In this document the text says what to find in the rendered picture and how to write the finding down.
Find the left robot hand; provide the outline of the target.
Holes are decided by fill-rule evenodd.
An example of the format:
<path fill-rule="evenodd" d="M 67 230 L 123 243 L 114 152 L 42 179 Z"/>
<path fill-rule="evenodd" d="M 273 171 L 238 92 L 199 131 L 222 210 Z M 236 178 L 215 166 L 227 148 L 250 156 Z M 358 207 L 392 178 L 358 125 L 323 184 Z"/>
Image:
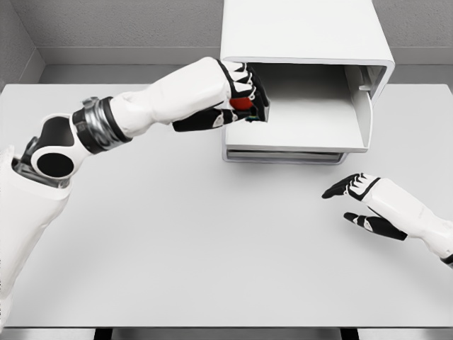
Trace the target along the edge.
<path fill-rule="evenodd" d="M 213 130 L 244 120 L 229 104 L 232 98 L 250 98 L 263 113 L 263 121 L 255 122 L 268 120 L 270 100 L 251 65 L 206 57 L 177 73 L 194 79 L 171 119 L 176 132 Z"/>

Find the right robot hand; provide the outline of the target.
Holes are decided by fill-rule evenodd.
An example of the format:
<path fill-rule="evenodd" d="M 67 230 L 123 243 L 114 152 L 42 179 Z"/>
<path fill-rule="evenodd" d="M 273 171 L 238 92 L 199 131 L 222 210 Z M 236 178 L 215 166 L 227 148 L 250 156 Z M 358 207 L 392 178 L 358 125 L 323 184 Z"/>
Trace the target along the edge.
<path fill-rule="evenodd" d="M 322 194 L 323 199 L 333 196 L 350 196 L 376 213 L 375 216 L 344 214 L 346 220 L 371 233 L 401 241 L 423 235 L 420 216 L 424 205 L 388 178 L 364 173 L 349 175 Z"/>

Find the red load switch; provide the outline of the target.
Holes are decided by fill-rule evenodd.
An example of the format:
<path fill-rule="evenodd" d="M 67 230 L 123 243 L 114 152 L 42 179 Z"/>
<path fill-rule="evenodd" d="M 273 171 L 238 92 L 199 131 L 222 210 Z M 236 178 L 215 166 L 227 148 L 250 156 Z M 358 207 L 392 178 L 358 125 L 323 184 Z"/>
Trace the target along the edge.
<path fill-rule="evenodd" d="M 250 98 L 232 98 L 229 100 L 229 104 L 235 111 L 242 114 L 245 121 L 263 121 L 263 113 L 260 106 Z"/>

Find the white cabinet drawer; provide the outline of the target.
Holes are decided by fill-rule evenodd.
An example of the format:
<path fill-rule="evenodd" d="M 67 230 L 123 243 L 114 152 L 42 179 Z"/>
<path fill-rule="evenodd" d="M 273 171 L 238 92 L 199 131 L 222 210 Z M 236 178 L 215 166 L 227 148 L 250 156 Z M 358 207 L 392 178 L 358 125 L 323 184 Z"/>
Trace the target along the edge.
<path fill-rule="evenodd" d="M 270 99 L 268 121 L 226 127 L 229 150 L 366 152 L 373 107 L 364 67 L 254 63 Z"/>

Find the white tabletop storage cabinet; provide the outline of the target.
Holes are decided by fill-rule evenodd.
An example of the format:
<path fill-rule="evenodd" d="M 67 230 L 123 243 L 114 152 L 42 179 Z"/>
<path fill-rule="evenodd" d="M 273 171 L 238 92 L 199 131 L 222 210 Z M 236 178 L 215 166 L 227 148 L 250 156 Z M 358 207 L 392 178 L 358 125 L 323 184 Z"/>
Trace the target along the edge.
<path fill-rule="evenodd" d="M 224 0 L 220 57 L 264 64 L 364 67 L 372 107 L 395 62 L 372 0 Z M 228 162 L 340 164 L 351 153 L 222 151 Z"/>

